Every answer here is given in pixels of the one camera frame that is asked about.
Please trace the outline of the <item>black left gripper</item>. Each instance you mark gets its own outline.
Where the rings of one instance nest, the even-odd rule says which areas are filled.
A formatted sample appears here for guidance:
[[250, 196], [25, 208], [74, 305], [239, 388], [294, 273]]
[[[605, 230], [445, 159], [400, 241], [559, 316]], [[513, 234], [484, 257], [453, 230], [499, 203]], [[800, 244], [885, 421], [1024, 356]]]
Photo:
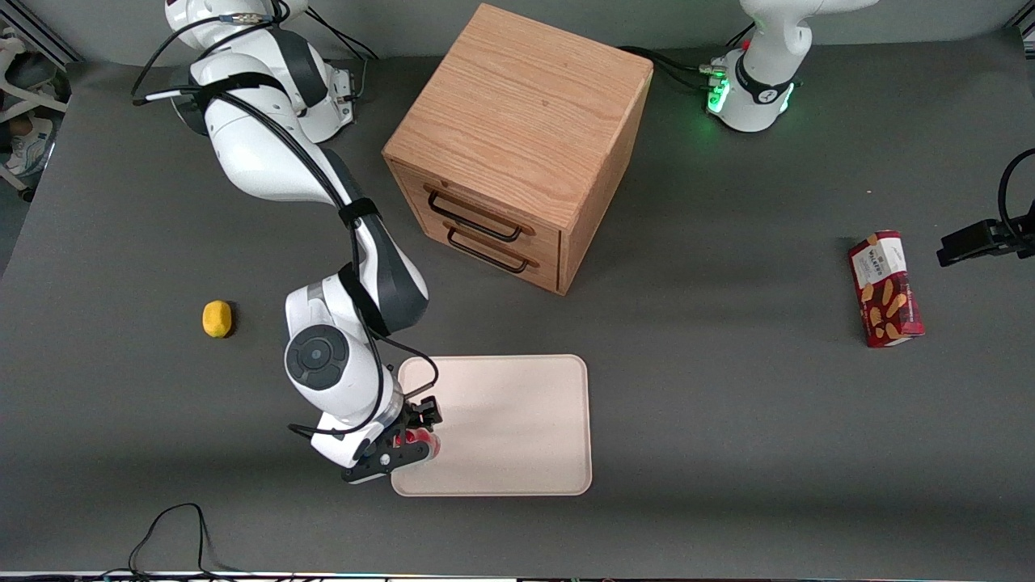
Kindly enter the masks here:
[[975, 222], [944, 236], [936, 258], [942, 268], [949, 268], [962, 261], [984, 255], [1016, 253], [1021, 260], [1034, 257], [1034, 217], [1012, 219], [1012, 233], [1001, 221]]

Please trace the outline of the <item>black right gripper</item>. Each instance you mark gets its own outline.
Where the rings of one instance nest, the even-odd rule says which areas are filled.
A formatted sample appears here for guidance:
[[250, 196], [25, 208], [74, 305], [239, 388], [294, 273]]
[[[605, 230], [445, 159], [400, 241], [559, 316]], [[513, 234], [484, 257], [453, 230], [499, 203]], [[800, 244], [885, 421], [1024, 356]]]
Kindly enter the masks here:
[[423, 398], [417, 404], [403, 402], [400, 415], [384, 428], [377, 438], [377, 456], [395, 456], [403, 448], [403, 442], [413, 442], [411, 433], [424, 428], [433, 430], [436, 424], [442, 423], [442, 415], [437, 406], [435, 395]]

